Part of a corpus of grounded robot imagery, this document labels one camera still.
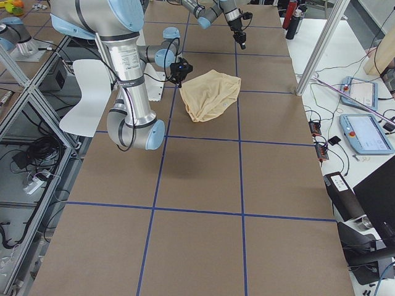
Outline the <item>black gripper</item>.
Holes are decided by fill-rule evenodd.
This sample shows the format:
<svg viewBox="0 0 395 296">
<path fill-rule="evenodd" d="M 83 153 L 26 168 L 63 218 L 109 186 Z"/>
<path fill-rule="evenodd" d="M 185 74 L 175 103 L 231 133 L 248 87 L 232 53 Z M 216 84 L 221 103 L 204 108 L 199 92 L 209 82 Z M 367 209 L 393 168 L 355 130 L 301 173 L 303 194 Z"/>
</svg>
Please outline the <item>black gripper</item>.
<svg viewBox="0 0 395 296">
<path fill-rule="evenodd" d="M 233 38 L 240 45 L 242 50 L 246 49 L 246 33 L 242 29 L 242 21 L 240 18 L 236 18 L 228 22 L 230 30 L 233 32 Z"/>
<path fill-rule="evenodd" d="M 178 62 L 170 64 L 170 78 L 168 80 L 176 84 L 178 88 L 182 88 L 182 81 L 192 71 L 193 66 L 186 59 L 180 58 Z"/>
</svg>

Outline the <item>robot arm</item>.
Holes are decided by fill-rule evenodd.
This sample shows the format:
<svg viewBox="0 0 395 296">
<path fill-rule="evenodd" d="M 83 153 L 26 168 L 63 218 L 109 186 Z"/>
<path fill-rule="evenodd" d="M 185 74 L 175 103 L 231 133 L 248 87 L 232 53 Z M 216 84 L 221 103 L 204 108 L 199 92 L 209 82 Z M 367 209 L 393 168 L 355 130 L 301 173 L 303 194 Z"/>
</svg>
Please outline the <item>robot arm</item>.
<svg viewBox="0 0 395 296">
<path fill-rule="evenodd" d="M 181 0 L 176 3 L 188 9 L 203 29 L 209 28 L 219 16 L 223 15 L 236 43 L 242 50 L 246 48 L 247 35 L 244 31 L 249 25 L 243 27 L 243 20 L 252 20 L 253 14 L 252 12 L 243 12 L 236 1 L 214 1 L 210 7 L 192 0 Z"/>
<path fill-rule="evenodd" d="M 155 62 L 170 68 L 169 80 L 181 85 L 193 66 L 178 54 L 180 37 L 171 37 L 159 46 L 138 46 L 144 25 L 140 1 L 52 1 L 53 27 L 60 33 L 94 39 L 109 50 L 106 65 L 114 73 L 120 91 L 107 116 L 107 132 L 119 149 L 158 149 L 165 136 L 165 124 L 149 105 L 144 65 Z"/>
</svg>

